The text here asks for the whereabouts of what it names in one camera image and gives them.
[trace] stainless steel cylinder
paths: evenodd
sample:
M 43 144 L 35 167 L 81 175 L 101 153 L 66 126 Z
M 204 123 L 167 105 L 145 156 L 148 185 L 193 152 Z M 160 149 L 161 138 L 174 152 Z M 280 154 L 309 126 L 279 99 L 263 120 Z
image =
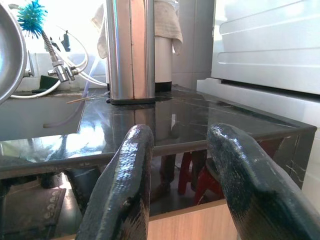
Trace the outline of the stainless steel cylinder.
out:
M 154 0 L 106 0 L 104 7 L 111 103 L 154 103 Z

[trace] red plastic stool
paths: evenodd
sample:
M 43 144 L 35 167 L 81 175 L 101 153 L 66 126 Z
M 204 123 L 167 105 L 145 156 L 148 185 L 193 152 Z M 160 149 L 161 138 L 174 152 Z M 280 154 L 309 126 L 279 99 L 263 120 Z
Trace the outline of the red plastic stool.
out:
M 209 172 L 207 168 L 207 162 L 206 166 L 203 167 L 201 170 L 199 177 L 198 177 L 198 182 L 196 185 L 196 191 L 195 191 L 195 196 L 194 196 L 194 204 L 197 205 L 199 204 L 202 196 L 205 194 L 206 190 L 210 190 L 214 192 L 216 195 L 218 195 L 219 199 L 224 198 L 224 193 L 222 191 L 222 187 L 220 183 L 215 179 L 217 177 L 213 177 L 216 174 L 213 172 Z
M 179 184 L 178 184 L 178 193 L 183 195 L 186 193 L 187 183 L 190 183 L 192 180 L 191 172 L 189 171 L 190 163 L 192 161 L 192 153 L 185 152 L 183 154 L 180 174 L 179 174 Z

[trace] floor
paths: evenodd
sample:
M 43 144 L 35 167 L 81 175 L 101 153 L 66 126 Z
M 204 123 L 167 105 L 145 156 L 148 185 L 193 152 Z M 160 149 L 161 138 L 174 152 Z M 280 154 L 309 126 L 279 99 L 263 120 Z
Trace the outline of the floor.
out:
M 170 185 L 170 194 L 162 197 L 161 199 L 150 205 L 150 216 L 155 216 L 162 213 L 193 206 L 195 192 L 191 189 L 190 184 L 188 184 L 186 193 L 184 195 L 178 194 L 179 171 L 182 156 L 182 154 L 178 154 L 176 156 L 174 168 L 174 181 Z M 154 158 L 151 162 L 151 189 L 154 189 L 160 184 L 160 165 L 160 157 Z M 23 186 L 19 186 L 18 188 L 32 189 L 41 188 L 41 186 L 37 181 L 34 181 L 32 183 L 29 182 Z M 82 215 L 77 205 L 75 196 L 65 176 L 63 178 L 63 185 L 61 185 L 60 188 L 66 188 L 66 193 L 63 200 L 61 212 L 58 218 L 58 223 L 55 228 L 55 238 L 75 234 L 82 221 Z M 214 200 L 215 196 L 210 194 L 208 196 L 209 198 L 211 198 L 211 200 Z

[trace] white cloth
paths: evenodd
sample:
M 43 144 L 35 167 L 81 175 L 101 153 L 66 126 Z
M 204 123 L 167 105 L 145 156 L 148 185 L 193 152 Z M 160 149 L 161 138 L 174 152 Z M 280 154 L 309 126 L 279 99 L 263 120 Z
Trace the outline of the white cloth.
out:
M 108 56 L 108 45 L 106 37 L 106 28 L 104 21 L 104 6 L 101 4 L 91 19 L 94 26 L 99 31 L 97 50 L 100 58 Z M 173 48 L 176 54 L 179 54 L 182 48 L 183 36 L 180 29 L 179 19 L 174 7 L 165 1 L 154 1 L 154 35 L 172 39 Z

